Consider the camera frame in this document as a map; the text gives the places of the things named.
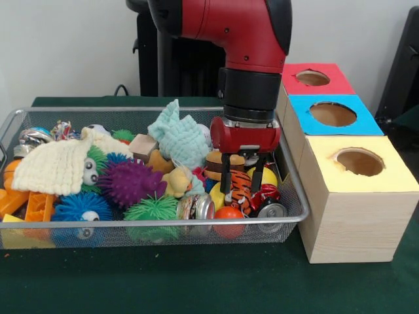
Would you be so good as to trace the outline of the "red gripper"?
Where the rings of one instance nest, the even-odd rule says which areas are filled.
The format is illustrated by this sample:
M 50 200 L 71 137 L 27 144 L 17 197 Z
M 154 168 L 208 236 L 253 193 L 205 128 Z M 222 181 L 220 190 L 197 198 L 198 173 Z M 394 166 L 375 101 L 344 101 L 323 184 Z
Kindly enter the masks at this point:
M 220 191 L 229 193 L 231 154 L 239 154 L 243 150 L 252 150 L 259 154 L 273 152 L 280 142 L 281 129 L 276 119 L 267 124 L 257 124 L 216 116 L 211 121 L 210 135 L 213 146 L 222 152 Z M 261 187 L 263 169 L 264 155 L 259 155 L 252 174 L 252 193 L 258 192 Z

